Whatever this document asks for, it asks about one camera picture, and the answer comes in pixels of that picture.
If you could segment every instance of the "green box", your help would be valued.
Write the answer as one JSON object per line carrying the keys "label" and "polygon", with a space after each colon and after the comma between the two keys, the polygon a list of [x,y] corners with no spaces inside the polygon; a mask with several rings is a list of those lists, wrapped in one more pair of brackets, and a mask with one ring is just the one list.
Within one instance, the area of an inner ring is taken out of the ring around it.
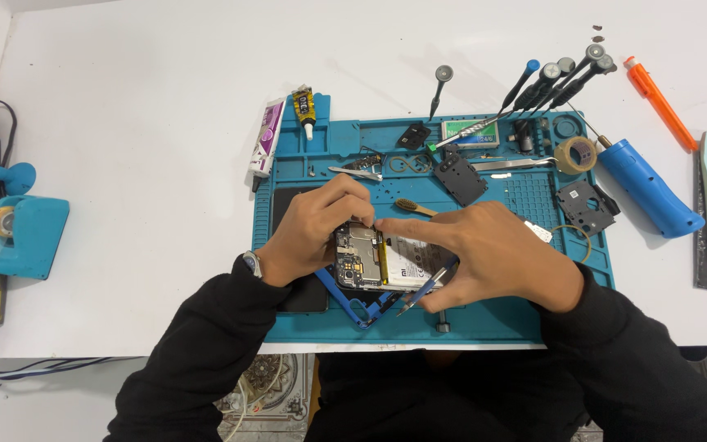
{"label": "green box", "polygon": [[[443,135],[441,139],[447,139],[457,134],[457,132],[466,127],[477,123],[475,120],[449,120],[441,124]],[[482,147],[497,147],[499,144],[498,138],[498,122],[495,121],[488,126],[484,126],[481,130],[474,132],[473,135],[468,135],[465,138],[457,140],[456,144],[461,149],[474,149]]]}

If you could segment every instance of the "brown packing tape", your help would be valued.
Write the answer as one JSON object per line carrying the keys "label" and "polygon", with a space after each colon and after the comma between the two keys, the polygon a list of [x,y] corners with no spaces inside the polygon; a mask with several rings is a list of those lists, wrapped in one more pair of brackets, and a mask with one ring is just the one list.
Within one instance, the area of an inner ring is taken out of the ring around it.
{"label": "brown packing tape", "polygon": [[[580,162],[572,159],[571,151],[576,151]],[[596,165],[596,147],[586,137],[572,137],[555,146],[555,165],[566,175],[578,175],[590,171]]]}

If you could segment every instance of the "hand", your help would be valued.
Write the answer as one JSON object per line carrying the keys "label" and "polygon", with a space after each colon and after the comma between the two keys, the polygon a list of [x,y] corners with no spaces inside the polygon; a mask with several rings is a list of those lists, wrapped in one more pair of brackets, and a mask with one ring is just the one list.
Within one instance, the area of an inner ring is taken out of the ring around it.
{"label": "hand", "polygon": [[430,313],[498,296],[521,296],[555,312],[569,311],[580,300],[584,280],[574,262],[499,202],[439,213],[429,222],[379,219],[376,228],[459,256],[452,281],[419,300]]}
{"label": "hand", "polygon": [[261,260],[263,281],[283,287],[328,266],[335,258],[331,233],[351,217],[372,226],[375,214],[370,192],[342,173],[319,189],[294,196],[277,231],[254,251]]}

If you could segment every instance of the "toothbrush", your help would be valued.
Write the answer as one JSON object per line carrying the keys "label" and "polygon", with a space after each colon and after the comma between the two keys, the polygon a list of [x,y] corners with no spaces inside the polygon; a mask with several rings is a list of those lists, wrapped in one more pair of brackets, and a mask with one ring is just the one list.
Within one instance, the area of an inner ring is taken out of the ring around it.
{"label": "toothbrush", "polygon": [[417,203],[405,198],[398,198],[394,201],[394,204],[399,208],[405,209],[409,212],[423,213],[427,216],[436,216],[438,214],[438,212],[436,212],[435,210],[430,210],[427,207],[422,207]]}

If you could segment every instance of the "person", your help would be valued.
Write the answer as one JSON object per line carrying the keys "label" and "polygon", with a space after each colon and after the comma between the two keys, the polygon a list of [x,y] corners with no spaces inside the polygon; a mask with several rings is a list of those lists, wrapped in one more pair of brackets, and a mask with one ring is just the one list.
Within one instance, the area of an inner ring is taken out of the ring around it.
{"label": "person", "polygon": [[238,257],[179,307],[146,366],[124,382],[104,440],[220,440],[212,403],[249,367],[286,286],[332,262],[330,234],[353,217],[459,256],[452,281],[418,302],[425,310],[521,296],[539,313],[547,350],[462,352],[440,370],[418,351],[317,354],[320,409],[307,441],[566,442],[590,415],[608,441],[707,442],[707,381],[667,329],[504,205],[429,222],[374,216],[368,190],[344,174],[294,197],[254,252],[258,265]]}

